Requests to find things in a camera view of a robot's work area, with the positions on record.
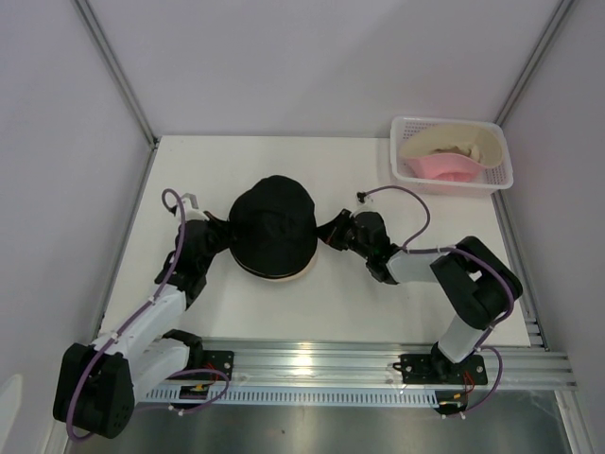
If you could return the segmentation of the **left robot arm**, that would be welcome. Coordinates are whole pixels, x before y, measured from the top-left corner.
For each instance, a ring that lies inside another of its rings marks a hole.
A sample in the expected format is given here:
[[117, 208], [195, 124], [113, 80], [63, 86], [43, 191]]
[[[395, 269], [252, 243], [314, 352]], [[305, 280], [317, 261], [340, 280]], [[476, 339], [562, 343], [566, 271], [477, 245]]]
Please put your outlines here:
[[121, 325], [63, 354], [53, 417], [106, 438], [126, 426], [136, 405], [167, 379], [219, 380], [231, 371], [205, 353], [200, 337], [177, 329], [204, 289], [213, 258], [229, 246], [226, 222], [187, 220], [151, 297]]

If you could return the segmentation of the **black bucket hat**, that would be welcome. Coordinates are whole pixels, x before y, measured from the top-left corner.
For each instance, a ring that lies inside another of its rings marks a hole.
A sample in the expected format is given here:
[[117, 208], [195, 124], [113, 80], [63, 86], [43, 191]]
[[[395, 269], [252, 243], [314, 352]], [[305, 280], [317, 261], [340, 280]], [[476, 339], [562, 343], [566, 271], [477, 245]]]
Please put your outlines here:
[[230, 252], [244, 270], [283, 276], [302, 270], [318, 248], [315, 203], [297, 181], [260, 180], [233, 203]]

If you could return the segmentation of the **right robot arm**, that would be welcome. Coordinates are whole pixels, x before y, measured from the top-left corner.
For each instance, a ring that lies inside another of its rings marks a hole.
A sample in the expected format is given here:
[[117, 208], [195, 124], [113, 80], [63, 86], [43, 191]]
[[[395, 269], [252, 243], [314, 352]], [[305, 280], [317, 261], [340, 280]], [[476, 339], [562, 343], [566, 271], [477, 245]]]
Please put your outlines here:
[[429, 284], [438, 288], [455, 315], [427, 354], [402, 354], [393, 369], [406, 385], [485, 385], [479, 351], [491, 332], [514, 310], [523, 287], [516, 275], [481, 240], [466, 236], [441, 249], [410, 250], [393, 243], [376, 212], [342, 210], [317, 230], [337, 251], [361, 256], [370, 275], [387, 285]]

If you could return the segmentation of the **beige bucket hat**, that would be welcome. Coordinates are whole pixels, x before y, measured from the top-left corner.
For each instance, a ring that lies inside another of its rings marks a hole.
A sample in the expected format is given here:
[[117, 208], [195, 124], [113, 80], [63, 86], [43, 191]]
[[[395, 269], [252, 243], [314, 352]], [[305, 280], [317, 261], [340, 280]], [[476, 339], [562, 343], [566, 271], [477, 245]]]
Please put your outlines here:
[[262, 274], [258, 271], [252, 271], [248, 268], [244, 268], [244, 270], [246, 272], [248, 272], [249, 274], [261, 278], [267, 282], [274, 282], [274, 283], [279, 283], [279, 282], [290, 282], [296, 279], [299, 279], [301, 277], [303, 277], [304, 275], [306, 275], [307, 273], [309, 273], [316, 265], [318, 260], [318, 253], [314, 253], [313, 256], [310, 258], [309, 262], [305, 265], [305, 267], [296, 272], [296, 273], [292, 273], [289, 275], [283, 275], [283, 276], [270, 276], [267, 274]]

